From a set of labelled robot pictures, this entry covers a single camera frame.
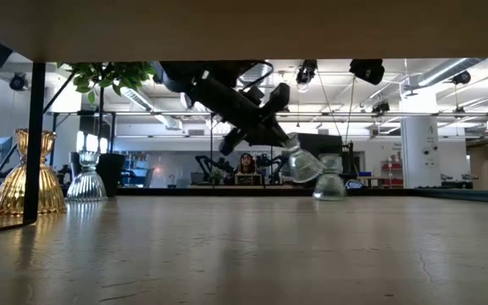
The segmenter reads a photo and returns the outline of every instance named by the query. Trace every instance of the person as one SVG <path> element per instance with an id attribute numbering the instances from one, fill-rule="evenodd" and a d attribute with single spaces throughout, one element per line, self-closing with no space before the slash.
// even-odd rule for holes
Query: person
<path id="1" fill-rule="evenodd" d="M 255 174 L 255 161 L 253 156 L 247 152 L 241 155 L 241 162 L 238 165 L 240 174 Z"/>

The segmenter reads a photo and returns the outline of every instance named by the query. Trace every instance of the potted plant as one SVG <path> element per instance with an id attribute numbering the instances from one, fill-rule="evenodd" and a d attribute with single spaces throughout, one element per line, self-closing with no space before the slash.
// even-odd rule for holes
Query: potted plant
<path id="1" fill-rule="evenodd" d="M 224 175 L 219 171 L 219 170 L 214 170 L 212 171 L 212 174 L 210 174 L 210 183 L 212 183 L 215 186 L 219 186 L 220 181 L 224 179 Z"/>
<path id="2" fill-rule="evenodd" d="M 154 76 L 156 70 L 148 62 L 131 63 L 65 63 L 70 72 L 75 73 L 73 84 L 76 91 L 87 94 L 90 103 L 94 103 L 99 96 L 99 118 L 103 117 L 104 92 L 111 87 L 116 94 L 121 95 L 121 88 L 127 87 L 137 90 L 142 82 Z M 97 151 L 100 152 L 102 120 L 99 120 L 97 133 Z M 103 179 L 108 197 L 116 195 L 116 188 L 124 167 L 125 156 L 117 153 L 104 153 L 99 156 L 97 172 Z"/>

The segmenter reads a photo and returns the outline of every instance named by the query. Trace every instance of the black pot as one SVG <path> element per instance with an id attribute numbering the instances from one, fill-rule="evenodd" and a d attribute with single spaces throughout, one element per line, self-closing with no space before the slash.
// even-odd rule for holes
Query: black pot
<path id="1" fill-rule="evenodd" d="M 97 165 L 97 173 L 103 179 L 107 197 L 116 196 L 116 189 L 118 182 L 122 175 L 124 168 L 125 156 L 117 153 L 104 153 L 99 156 L 99 164 Z"/>
<path id="2" fill-rule="evenodd" d="M 82 171 L 77 152 L 71 152 L 69 154 L 69 162 L 74 179 Z M 125 156 L 117 153 L 104 153 L 99 156 L 99 163 L 97 164 L 96 171 L 103 180 L 105 191 L 107 191 L 107 197 L 116 196 L 116 189 L 118 188 L 118 182 L 120 180 L 122 169 L 124 168 L 124 163 Z"/>

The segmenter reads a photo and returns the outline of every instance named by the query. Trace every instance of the clear glass vase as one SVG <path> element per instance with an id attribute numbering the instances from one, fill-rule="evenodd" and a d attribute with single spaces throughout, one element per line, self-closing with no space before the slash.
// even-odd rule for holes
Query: clear glass vase
<path id="1" fill-rule="evenodd" d="M 291 135 L 285 147 L 290 154 L 289 170 L 293 181 L 304 183 L 321 174 L 323 164 L 312 153 L 301 148 L 297 135 Z"/>
<path id="2" fill-rule="evenodd" d="M 20 216 L 24 213 L 25 194 L 25 162 L 27 156 L 28 130 L 15 131 L 20 165 L 11 171 L 0 186 L 0 216 Z M 56 134 L 51 131 L 42 132 L 41 168 L 39 171 L 39 203 L 38 214 L 65 213 L 64 194 L 53 170 L 45 164 L 47 155 L 53 148 Z"/>
<path id="3" fill-rule="evenodd" d="M 82 172 L 77 175 L 67 190 L 67 202 L 104 202 L 107 200 L 105 185 L 95 167 L 98 152 L 79 152 Z"/>
<path id="4" fill-rule="evenodd" d="M 321 156 L 323 173 L 313 190 L 313 197 L 325 201 L 340 201 L 346 197 L 344 181 L 338 174 L 342 172 L 342 161 L 336 153 Z"/>

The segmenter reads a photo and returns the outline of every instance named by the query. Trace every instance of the amber glass vase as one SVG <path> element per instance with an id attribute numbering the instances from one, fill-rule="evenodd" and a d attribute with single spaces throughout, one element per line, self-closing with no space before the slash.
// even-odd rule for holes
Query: amber glass vase
<path id="1" fill-rule="evenodd" d="M 24 213 L 25 168 L 27 164 L 28 130 L 15 131 L 21 164 L 18 165 L 0 186 L 0 216 L 20 216 Z M 42 132 L 41 171 L 39 173 L 39 214 L 65 213 L 64 194 L 59 186 L 58 178 L 45 162 L 53 148 L 56 134 L 51 131 Z"/>

